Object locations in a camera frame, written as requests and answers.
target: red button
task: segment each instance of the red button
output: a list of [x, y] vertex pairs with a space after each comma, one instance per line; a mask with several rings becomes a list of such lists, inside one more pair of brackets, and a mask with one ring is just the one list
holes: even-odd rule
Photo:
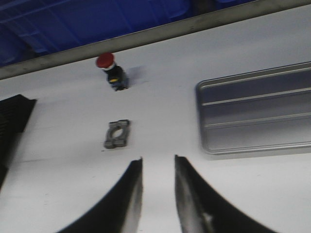
[[97, 58], [96, 65], [99, 68], [108, 68], [113, 64], [113, 60], [114, 60], [113, 54], [106, 52]]

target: blue storage bin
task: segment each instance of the blue storage bin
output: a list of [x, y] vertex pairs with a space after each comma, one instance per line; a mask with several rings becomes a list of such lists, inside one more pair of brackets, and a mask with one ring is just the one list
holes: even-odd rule
[[236, 5], [240, 5], [240, 4], [247, 3], [250, 1], [255, 1], [255, 0], [215, 0], [215, 1], [216, 1], [216, 9], [220, 10], [220, 9], [224, 9], [227, 7], [236, 6]]
[[191, 0], [0, 0], [0, 23], [41, 54], [190, 16]]
[[25, 43], [0, 24], [0, 67], [19, 62], [25, 50]]

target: white table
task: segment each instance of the white table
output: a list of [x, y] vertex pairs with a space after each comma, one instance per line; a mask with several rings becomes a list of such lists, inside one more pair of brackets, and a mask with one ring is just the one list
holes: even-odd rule
[[[131, 79], [114, 92], [95, 59], [0, 81], [0, 100], [37, 99], [0, 192], [0, 232], [55, 232], [143, 158], [138, 232], [181, 232], [174, 155], [223, 197], [280, 233], [311, 228], [311, 153], [210, 155], [200, 146], [195, 85], [311, 60], [311, 5], [115, 54]], [[132, 121], [128, 146], [103, 148], [108, 122]]]

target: gray edge strip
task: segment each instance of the gray edge strip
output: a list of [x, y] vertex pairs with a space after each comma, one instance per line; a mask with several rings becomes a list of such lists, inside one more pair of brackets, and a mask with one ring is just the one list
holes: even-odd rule
[[118, 52], [131, 49], [308, 4], [311, 4], [311, 0], [257, 0], [144, 31], [0, 67], [0, 80], [96, 57], [103, 52]]

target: metal tray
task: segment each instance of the metal tray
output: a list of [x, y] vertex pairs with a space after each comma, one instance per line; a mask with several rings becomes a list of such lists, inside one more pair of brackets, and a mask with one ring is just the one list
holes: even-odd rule
[[311, 63], [198, 83], [203, 148], [211, 154], [311, 146]]

